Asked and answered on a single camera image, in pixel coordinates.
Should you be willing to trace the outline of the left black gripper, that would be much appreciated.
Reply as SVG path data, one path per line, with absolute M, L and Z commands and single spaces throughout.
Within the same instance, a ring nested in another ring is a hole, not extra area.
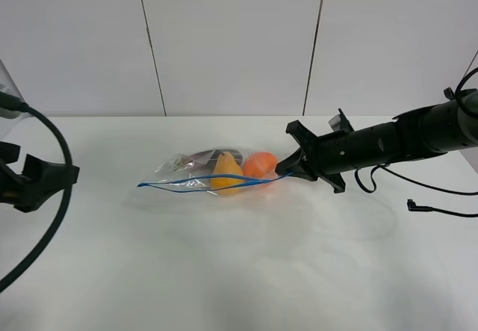
M 66 188 L 67 167 L 27 155 L 18 176 L 9 164 L 18 161 L 19 153 L 20 146 L 1 142 L 1 204 L 21 212 L 36 211 L 47 199 Z

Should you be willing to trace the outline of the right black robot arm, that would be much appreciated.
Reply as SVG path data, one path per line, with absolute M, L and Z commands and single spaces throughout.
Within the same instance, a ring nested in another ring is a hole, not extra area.
M 351 170 L 438 157 L 477 146 L 477 90 L 459 93 L 460 100 L 418 108 L 393 121 L 355 130 L 343 112 L 330 121 L 332 132 L 317 136 L 300 121 L 286 132 L 299 148 L 276 166 L 279 176 L 330 184 L 345 191 L 341 174 Z

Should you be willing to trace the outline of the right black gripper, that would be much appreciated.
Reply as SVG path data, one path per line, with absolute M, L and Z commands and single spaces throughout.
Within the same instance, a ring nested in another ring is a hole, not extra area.
M 345 192 L 346 183 L 341 173 L 351 165 L 347 161 L 345 145 L 354 128 L 339 108 L 338 114 L 330 121 L 332 132 L 317 136 L 299 120 L 289 122 L 285 132 L 302 148 L 295 151 L 276 165 L 278 176 L 290 176 L 316 182 L 321 179 L 328 183 L 335 194 Z

